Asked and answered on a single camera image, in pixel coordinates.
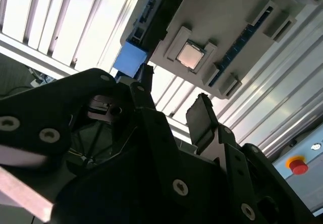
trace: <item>screw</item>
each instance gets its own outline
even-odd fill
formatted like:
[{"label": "screw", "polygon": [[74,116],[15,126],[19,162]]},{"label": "screw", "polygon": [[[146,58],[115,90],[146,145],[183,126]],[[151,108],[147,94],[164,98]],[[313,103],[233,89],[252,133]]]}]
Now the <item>screw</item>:
[{"label": "screw", "polygon": [[224,130],[227,132],[227,133],[231,133],[231,130],[227,127],[224,127]]},{"label": "screw", "polygon": [[141,86],[138,86],[138,89],[141,90],[141,91],[145,91],[145,89]]},{"label": "screw", "polygon": [[252,147],[251,147],[251,149],[252,149],[252,151],[254,151],[255,153],[258,153],[258,152],[259,152],[259,150],[258,150],[256,147],[254,147],[254,146],[252,146]]},{"label": "screw", "polygon": [[39,138],[43,142],[47,142],[47,143],[57,142],[60,139],[60,137],[61,137],[60,133],[57,130],[52,128],[42,129],[39,133]]},{"label": "screw", "polygon": [[101,78],[105,81],[109,81],[110,78],[107,75],[101,75]]},{"label": "screw", "polygon": [[255,220],[256,219],[256,215],[254,214],[253,209],[249,205],[243,203],[241,205],[241,210],[242,210],[243,214],[246,217],[248,217],[250,220]]},{"label": "screw", "polygon": [[321,148],[321,144],[320,143],[314,143],[312,146],[311,146],[311,149],[312,150],[319,150]]},{"label": "screw", "polygon": [[188,194],[188,187],[182,180],[174,180],[173,188],[175,192],[181,196],[187,196]]},{"label": "screw", "polygon": [[11,132],[20,127],[20,121],[15,117],[0,117],[0,130]]}]

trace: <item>blue component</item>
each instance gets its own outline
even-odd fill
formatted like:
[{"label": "blue component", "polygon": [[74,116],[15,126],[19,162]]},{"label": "blue component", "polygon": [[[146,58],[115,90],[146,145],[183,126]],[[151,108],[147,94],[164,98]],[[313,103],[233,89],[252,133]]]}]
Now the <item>blue component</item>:
[{"label": "blue component", "polygon": [[133,78],[140,65],[145,62],[147,52],[126,42],[122,47],[113,67]]},{"label": "blue component", "polygon": [[290,157],[294,156],[304,156],[305,163],[308,164],[321,153],[323,153],[323,146],[319,150],[312,150],[311,146],[314,143],[320,143],[323,145],[323,124],[317,127],[313,132],[311,132],[304,140],[297,143],[289,152],[284,156],[280,157],[274,162],[274,167],[277,171],[284,177],[284,179],[291,176],[293,173],[290,169],[286,167],[286,161]]},{"label": "blue component", "polygon": [[313,213],[314,216],[321,215],[323,213],[323,208],[317,210],[316,212]]},{"label": "blue component", "polygon": [[247,44],[250,38],[259,29],[259,27],[262,25],[262,23],[270,15],[272,11],[273,11],[273,8],[268,7],[268,9],[263,13],[263,15],[259,18],[259,20],[256,22],[254,26],[252,25],[246,26],[246,28],[242,31],[242,33],[237,38],[237,40],[232,44],[232,46],[226,52],[226,54],[221,59],[221,61],[217,64],[217,67],[220,71],[217,73],[217,75],[215,75],[215,77],[208,84],[210,87],[212,87],[216,83],[220,75],[229,66],[229,64],[233,61],[233,59],[239,54],[242,48]]}]

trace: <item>hole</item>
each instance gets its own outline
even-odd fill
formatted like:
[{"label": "hole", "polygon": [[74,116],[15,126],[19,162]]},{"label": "hole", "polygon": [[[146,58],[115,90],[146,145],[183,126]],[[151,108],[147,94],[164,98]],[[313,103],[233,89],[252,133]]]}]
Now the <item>hole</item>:
[{"label": "hole", "polygon": [[228,93],[226,93],[227,97],[230,97],[230,95],[236,90],[236,88],[239,86],[239,81],[237,80],[237,82],[231,86],[231,89],[228,91]]},{"label": "hole", "polygon": [[12,120],[4,120],[1,122],[1,125],[11,127],[14,125],[14,122]]},{"label": "hole", "polygon": [[275,201],[269,196],[264,197],[257,204],[259,211],[267,220],[268,224],[275,224],[278,221],[279,209]]},{"label": "hole", "polygon": [[278,34],[275,36],[274,40],[277,41],[281,35],[288,29],[288,27],[292,24],[291,21],[288,21],[285,26],[278,32]]},{"label": "hole", "polygon": [[110,110],[111,116],[114,116],[114,117],[117,116],[117,115],[119,115],[121,112],[122,112],[122,109],[120,107],[113,107]]},{"label": "hole", "polygon": [[109,81],[110,78],[107,75],[101,75],[101,78],[105,81]]},{"label": "hole", "polygon": [[238,170],[238,174],[240,174],[241,176],[244,176],[242,170]]},{"label": "hole", "polygon": [[106,115],[107,109],[93,109],[93,108],[88,108],[88,111],[91,113],[99,114],[99,115]]},{"label": "hole", "polygon": [[177,188],[178,188],[180,191],[184,192],[184,186],[183,186],[181,183],[177,183]]},{"label": "hole", "polygon": [[142,37],[143,33],[144,33],[144,30],[138,27],[134,36],[140,39]]},{"label": "hole", "polygon": [[50,137],[50,138],[54,138],[54,133],[53,132],[45,132],[44,134],[45,137]]},{"label": "hole", "polygon": [[246,208],[246,213],[247,213],[248,215],[252,215],[251,210],[249,210],[249,208]]}]

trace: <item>red emergency stop button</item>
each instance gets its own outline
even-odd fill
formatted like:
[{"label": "red emergency stop button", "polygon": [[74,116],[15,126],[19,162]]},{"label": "red emergency stop button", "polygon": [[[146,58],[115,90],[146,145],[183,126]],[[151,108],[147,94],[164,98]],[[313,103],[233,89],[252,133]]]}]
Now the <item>red emergency stop button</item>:
[{"label": "red emergency stop button", "polygon": [[308,166],[303,160],[297,159],[289,164],[289,168],[295,175],[302,175],[307,172]]}]

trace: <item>wire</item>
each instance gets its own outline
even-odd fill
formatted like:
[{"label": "wire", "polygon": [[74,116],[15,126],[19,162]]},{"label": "wire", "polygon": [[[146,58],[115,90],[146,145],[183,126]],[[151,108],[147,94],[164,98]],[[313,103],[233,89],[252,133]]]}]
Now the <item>wire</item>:
[{"label": "wire", "polygon": [[69,152],[72,153],[72,154],[74,154],[74,155],[79,155],[80,157],[84,156],[82,153],[76,151],[73,148],[70,148]]},{"label": "wire", "polygon": [[72,151],[69,151],[69,153],[75,155],[75,156],[78,156],[78,157],[82,157],[83,155],[82,154],[78,154],[78,153],[75,153],[75,152],[72,152]]},{"label": "wire", "polygon": [[96,157],[98,157],[98,156],[102,155],[103,153],[105,153],[106,151],[108,151],[113,146],[115,146],[115,144],[111,144],[109,147],[106,147],[106,148],[102,149],[100,152],[95,154],[92,158],[95,159]]},{"label": "wire", "polygon": [[87,164],[88,164],[88,163],[89,163],[89,161],[90,161],[91,156],[93,155],[93,152],[94,152],[95,146],[96,146],[96,144],[97,144],[97,142],[98,142],[98,140],[99,140],[99,137],[100,137],[100,135],[101,135],[101,132],[102,132],[102,130],[103,130],[103,127],[104,127],[104,124],[103,124],[103,123],[100,123],[100,124],[99,124],[99,126],[98,126],[98,128],[97,128],[97,131],[96,131],[96,134],[95,134],[95,136],[94,136],[94,139],[93,139],[93,141],[92,141],[92,143],[91,143],[91,145],[90,145],[90,149],[89,149],[89,150],[88,150],[88,152],[85,154],[86,159],[85,159],[85,161],[84,161],[84,163],[83,163],[83,165],[82,165],[82,167],[83,167],[84,169],[86,168]]},{"label": "wire", "polygon": [[23,88],[26,88],[26,89],[32,89],[32,87],[29,87],[29,86],[18,86],[18,87],[15,87],[15,88],[12,88],[11,90],[9,90],[6,94],[0,94],[0,97],[6,97],[6,96],[9,96],[10,93],[16,89],[23,89]]},{"label": "wire", "polygon": [[31,223],[30,224],[33,224],[34,223],[34,220],[35,220],[35,216],[32,217],[32,220],[31,220]]}]

